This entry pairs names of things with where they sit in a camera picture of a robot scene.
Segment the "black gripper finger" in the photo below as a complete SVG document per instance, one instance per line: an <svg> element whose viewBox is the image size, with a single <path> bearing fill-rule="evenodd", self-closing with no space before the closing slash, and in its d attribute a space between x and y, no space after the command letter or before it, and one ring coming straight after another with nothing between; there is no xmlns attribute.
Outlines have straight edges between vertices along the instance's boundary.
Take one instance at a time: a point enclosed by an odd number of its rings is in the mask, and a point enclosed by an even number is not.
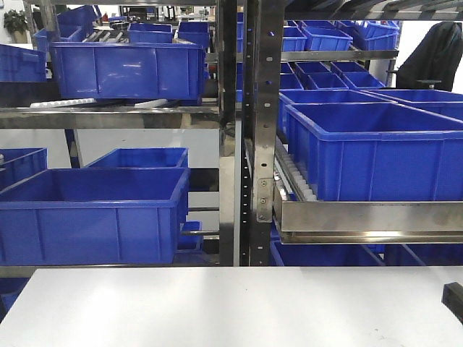
<svg viewBox="0 0 463 347"><path fill-rule="evenodd" d="M457 282L445 284L441 302L460 323L463 323L463 288L461 284Z"/></svg>

